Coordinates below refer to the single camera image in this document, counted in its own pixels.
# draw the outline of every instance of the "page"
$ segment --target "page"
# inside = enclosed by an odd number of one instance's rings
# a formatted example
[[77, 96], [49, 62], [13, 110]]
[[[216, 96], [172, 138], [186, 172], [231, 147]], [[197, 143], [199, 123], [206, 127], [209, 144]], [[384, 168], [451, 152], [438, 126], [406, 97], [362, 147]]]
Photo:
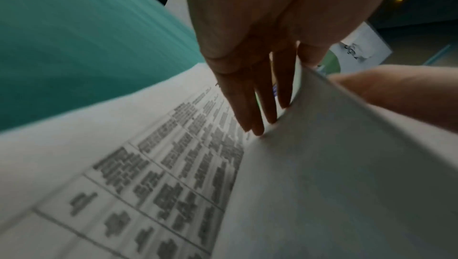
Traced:
[[457, 258], [455, 167], [304, 71], [245, 152], [213, 257]]
[[209, 258], [251, 137], [204, 64], [3, 133], [2, 258]]

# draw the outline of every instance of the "booklet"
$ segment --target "booklet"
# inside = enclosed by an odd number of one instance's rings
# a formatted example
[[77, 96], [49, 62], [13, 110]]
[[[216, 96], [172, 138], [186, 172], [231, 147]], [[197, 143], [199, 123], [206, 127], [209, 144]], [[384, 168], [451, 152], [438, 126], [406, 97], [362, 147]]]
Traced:
[[204, 64], [3, 133], [1, 257], [456, 258], [455, 168], [299, 77], [260, 138]]

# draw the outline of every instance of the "teal surface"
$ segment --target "teal surface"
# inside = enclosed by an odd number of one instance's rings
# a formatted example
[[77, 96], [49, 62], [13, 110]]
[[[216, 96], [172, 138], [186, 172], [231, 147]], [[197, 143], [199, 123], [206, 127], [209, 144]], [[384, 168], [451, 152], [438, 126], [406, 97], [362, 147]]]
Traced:
[[115, 98], [202, 62], [156, 0], [0, 0], [0, 131]]

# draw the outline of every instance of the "white paper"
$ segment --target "white paper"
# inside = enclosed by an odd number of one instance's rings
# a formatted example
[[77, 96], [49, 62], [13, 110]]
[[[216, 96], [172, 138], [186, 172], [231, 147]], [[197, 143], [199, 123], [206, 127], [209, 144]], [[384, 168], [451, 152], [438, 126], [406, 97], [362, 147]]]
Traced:
[[0, 136], [2, 258], [209, 258], [251, 134], [202, 64]]
[[244, 155], [213, 257], [457, 258], [453, 165], [304, 72]]

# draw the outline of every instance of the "paper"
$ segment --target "paper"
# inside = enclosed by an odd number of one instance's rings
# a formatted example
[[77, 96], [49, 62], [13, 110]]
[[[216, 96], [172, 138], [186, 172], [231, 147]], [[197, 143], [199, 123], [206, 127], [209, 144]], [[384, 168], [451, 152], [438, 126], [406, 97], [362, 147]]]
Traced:
[[456, 258], [457, 177], [304, 71], [291, 107], [244, 155], [213, 257]]
[[251, 134], [205, 65], [0, 137], [3, 258], [209, 258]]

